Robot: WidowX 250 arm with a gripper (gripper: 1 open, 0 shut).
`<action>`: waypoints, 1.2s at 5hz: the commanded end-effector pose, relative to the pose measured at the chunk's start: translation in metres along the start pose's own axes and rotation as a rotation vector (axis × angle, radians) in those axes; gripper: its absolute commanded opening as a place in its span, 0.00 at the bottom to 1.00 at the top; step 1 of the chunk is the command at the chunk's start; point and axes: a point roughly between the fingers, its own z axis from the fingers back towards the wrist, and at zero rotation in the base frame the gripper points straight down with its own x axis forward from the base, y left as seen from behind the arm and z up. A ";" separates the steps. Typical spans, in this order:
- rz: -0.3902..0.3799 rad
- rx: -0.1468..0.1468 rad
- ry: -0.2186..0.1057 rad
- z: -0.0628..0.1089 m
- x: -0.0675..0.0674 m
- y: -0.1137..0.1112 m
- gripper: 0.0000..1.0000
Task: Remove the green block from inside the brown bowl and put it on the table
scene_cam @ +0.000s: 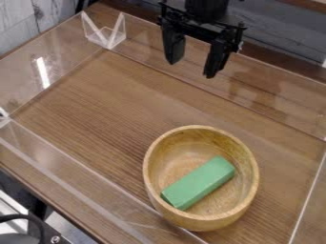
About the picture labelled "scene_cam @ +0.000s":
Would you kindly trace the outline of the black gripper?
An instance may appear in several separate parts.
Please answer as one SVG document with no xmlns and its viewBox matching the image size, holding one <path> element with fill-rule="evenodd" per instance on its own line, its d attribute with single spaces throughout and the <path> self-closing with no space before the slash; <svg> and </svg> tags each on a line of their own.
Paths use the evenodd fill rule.
<svg viewBox="0 0 326 244">
<path fill-rule="evenodd" d="M 170 65 L 182 57 L 185 35 L 207 43 L 209 51 L 203 75 L 213 78 L 239 52 L 244 23 L 228 14 L 231 0 L 160 0 L 157 25 L 161 29 L 164 56 Z"/>
</svg>

